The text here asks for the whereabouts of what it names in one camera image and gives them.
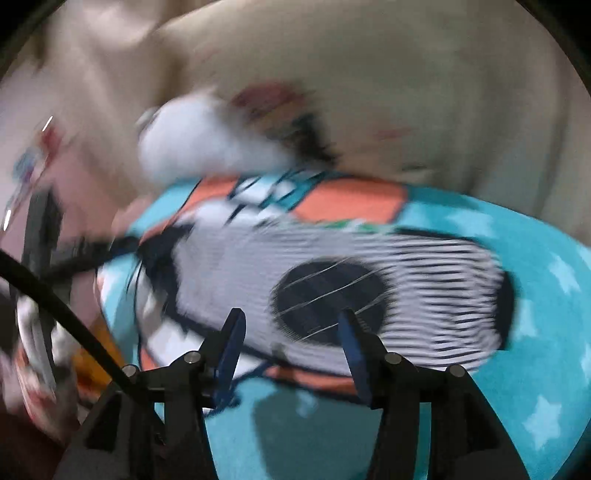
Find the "striped navy child pants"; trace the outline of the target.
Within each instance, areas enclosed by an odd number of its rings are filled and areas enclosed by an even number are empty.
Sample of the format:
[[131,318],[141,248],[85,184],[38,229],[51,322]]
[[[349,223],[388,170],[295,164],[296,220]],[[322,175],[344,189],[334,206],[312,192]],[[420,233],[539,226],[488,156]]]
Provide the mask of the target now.
[[497,256],[463,238],[403,230],[274,223],[165,229],[138,257],[166,317],[205,333],[245,312],[245,347],[345,376],[339,315],[412,363],[475,370],[508,342],[514,282]]

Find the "turquoise cartoon fleece blanket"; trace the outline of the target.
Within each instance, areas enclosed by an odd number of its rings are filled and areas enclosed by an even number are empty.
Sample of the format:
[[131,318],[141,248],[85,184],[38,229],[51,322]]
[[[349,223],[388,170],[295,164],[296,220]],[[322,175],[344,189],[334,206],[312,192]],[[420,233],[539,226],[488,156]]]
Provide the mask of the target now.
[[[590,445],[590,249],[535,218],[469,196],[408,187],[398,228],[457,234],[495,251],[515,277],[509,347],[475,381],[534,479],[565,478]],[[233,404],[205,419],[223,479],[361,479],[379,415],[238,364]]]

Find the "white plush seal toy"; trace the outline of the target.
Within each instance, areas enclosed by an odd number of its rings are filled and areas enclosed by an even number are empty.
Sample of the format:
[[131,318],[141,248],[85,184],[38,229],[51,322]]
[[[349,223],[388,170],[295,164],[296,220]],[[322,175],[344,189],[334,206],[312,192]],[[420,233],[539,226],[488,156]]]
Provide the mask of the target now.
[[293,151],[208,90],[146,110],[136,129],[139,164],[158,186],[193,177],[276,172],[297,163]]

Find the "cream floral print pillow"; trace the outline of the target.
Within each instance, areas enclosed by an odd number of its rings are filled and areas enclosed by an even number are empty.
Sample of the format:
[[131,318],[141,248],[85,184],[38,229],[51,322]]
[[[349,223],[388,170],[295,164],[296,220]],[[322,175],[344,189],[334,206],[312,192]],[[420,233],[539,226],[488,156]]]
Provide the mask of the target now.
[[196,88],[304,94],[339,166],[590,239],[590,83],[530,1],[68,1],[47,63],[118,196],[150,192],[135,124]]

